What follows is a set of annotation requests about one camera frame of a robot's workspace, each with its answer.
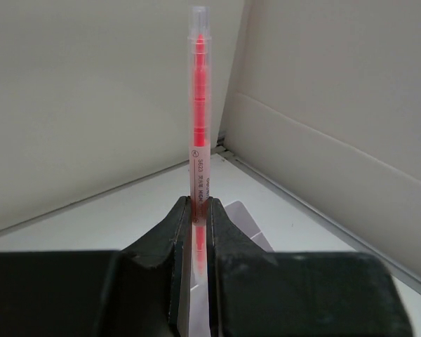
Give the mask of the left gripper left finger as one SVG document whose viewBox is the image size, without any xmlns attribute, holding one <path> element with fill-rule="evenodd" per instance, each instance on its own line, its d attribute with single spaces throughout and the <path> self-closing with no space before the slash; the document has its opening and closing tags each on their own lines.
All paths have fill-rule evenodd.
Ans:
<svg viewBox="0 0 421 337">
<path fill-rule="evenodd" d="M 187 336 L 191 215 L 123 250 L 0 252 L 0 336 Z"/>
</svg>

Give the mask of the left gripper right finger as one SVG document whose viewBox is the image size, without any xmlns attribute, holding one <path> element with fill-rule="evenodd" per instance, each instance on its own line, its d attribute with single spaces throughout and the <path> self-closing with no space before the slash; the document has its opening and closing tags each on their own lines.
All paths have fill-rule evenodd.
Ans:
<svg viewBox="0 0 421 337">
<path fill-rule="evenodd" d="M 411 336 L 386 266 L 369 253 L 268 252 L 208 200 L 212 336 Z"/>
</svg>

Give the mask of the red highlighter pen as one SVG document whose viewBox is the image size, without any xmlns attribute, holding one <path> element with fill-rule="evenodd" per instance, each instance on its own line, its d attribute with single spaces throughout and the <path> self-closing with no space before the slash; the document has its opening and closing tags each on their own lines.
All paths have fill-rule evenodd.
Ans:
<svg viewBox="0 0 421 337">
<path fill-rule="evenodd" d="M 211 26 L 206 6 L 189 13 L 189 179 L 192 202 L 192 267 L 207 280 L 206 219 L 211 158 Z"/>
</svg>

